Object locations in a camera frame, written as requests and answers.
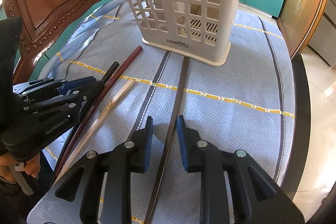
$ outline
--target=light wooden stick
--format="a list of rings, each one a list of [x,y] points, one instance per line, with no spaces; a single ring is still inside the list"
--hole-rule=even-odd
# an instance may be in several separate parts
[[[73,150],[71,155],[69,156],[68,160],[64,164],[63,168],[61,169],[61,172],[59,172],[58,177],[56,178],[53,185],[56,184],[56,182],[59,181],[59,179],[65,174],[65,172],[70,167],[71,163],[74,161],[78,153],[81,151],[81,149],[84,147],[86,142],[89,140],[89,138],[92,136],[92,134],[98,129],[100,124],[103,122],[103,120],[109,115],[111,110],[119,103],[119,101],[125,96],[125,94],[131,89],[131,87],[134,85],[135,81],[130,79],[127,81],[125,85],[118,91],[118,93],[113,97],[112,101],[104,108],[102,113],[99,115],[99,117],[93,122],[89,130],[85,133],[83,138],[80,140],[76,148]]]

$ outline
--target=carved wooden frame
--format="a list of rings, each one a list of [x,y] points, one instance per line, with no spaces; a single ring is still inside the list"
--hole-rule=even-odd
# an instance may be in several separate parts
[[[57,41],[65,28],[98,1],[100,0],[75,0],[60,15],[48,15],[44,20],[45,24],[41,24],[34,31],[35,35],[27,30],[24,23],[19,41],[21,58],[14,71],[14,85],[28,81],[39,59]],[[21,16],[17,0],[3,0],[3,6],[8,17]]]

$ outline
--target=basket base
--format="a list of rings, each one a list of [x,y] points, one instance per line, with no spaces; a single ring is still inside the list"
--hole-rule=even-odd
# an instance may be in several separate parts
[[[163,46],[163,45],[160,45],[160,44],[157,44],[157,43],[153,43],[153,42],[148,42],[148,41],[144,40],[143,38],[142,38],[142,41],[146,45],[149,45],[149,46],[152,46],[152,47],[161,48],[161,49],[169,51],[169,52],[175,52],[175,53],[183,55],[183,56],[188,56],[188,57],[190,57],[192,59],[198,60],[198,61],[200,61],[202,63],[208,64],[208,65],[213,66],[213,67],[220,67],[221,65],[223,65],[225,63],[227,55],[229,54],[229,50],[230,50],[230,47],[231,47],[231,42],[229,41],[229,43],[226,46],[226,50],[225,50],[224,55],[221,58],[221,60],[219,62],[213,62],[213,61],[210,61],[208,59],[205,59],[205,58],[199,57],[197,55],[191,54],[189,52],[184,52],[184,51],[177,50],[175,48]]]

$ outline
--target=wooden stick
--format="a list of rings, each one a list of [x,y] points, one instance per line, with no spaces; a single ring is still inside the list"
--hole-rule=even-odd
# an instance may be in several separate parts
[[[129,65],[135,60],[135,58],[142,52],[142,47],[138,46],[129,57],[125,60],[124,63],[119,67],[119,69],[115,72],[114,75],[111,76],[111,78],[106,83],[103,90],[100,92],[100,94],[97,96],[97,98],[92,102],[92,104],[89,106],[89,108],[85,111],[85,114],[79,124],[74,127],[74,133],[72,134],[72,138],[68,144],[68,146],[65,149],[65,152],[63,155],[58,157],[58,167],[54,171],[54,178],[58,176],[59,172],[61,171],[65,161],[67,160],[68,156],[70,155],[72,148],[74,147],[75,143],[77,142],[79,136],[81,135],[82,131],[84,130],[84,127],[86,126],[87,122],[90,120],[92,115],[94,114],[95,110],[97,109],[100,102],[104,99],[107,92],[111,89],[111,87],[118,81],[119,77],[124,73],[124,71],[129,67]]]
[[[119,101],[125,96],[125,94],[131,89],[131,87],[135,84],[135,81],[130,79],[127,81],[125,85],[118,91],[118,93],[113,97],[112,101],[109,102],[109,104],[104,108],[102,113],[99,115],[99,117],[93,122],[89,130],[85,133],[83,138],[80,140],[76,148],[71,153],[70,157],[64,164],[63,168],[59,172],[55,182],[53,185],[56,184],[56,182],[59,181],[59,179],[65,174],[65,172],[70,167],[71,163],[74,161],[78,153],[81,151],[81,149],[84,147],[86,142],[89,140],[89,138],[93,135],[93,133],[98,129],[98,127],[101,125],[103,120],[109,115],[111,110],[119,103]]]

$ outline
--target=gray strap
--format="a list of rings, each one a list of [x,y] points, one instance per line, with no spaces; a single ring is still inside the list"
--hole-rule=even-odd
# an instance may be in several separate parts
[[[22,189],[23,193],[25,193],[26,195],[34,194],[33,190],[30,188],[30,186],[26,182],[26,180],[23,177],[23,175],[21,174],[21,172],[15,171],[14,166],[8,166],[8,168],[12,172],[12,174],[13,174],[14,178],[16,179],[17,183],[21,186],[21,189]]]

